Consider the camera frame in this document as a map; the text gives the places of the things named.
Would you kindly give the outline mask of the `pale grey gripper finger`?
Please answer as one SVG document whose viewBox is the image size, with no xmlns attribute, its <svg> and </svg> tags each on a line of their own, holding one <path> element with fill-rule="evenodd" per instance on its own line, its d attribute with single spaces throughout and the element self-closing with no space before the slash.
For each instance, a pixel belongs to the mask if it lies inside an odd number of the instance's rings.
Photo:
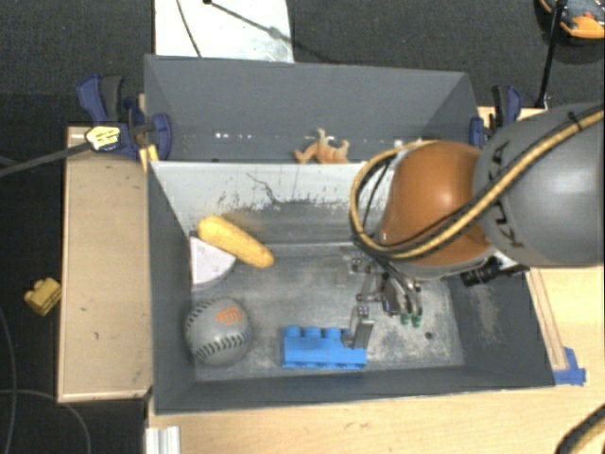
<svg viewBox="0 0 605 454">
<path fill-rule="evenodd" d="M 370 308 L 368 306 L 357 306 L 354 314 L 355 349 L 368 348 L 373 327 L 374 319 L 371 317 Z"/>
<path fill-rule="evenodd" d="M 347 324 L 341 329 L 340 338 L 345 347 L 352 347 L 354 340 L 354 308 L 351 310 Z"/>
</svg>

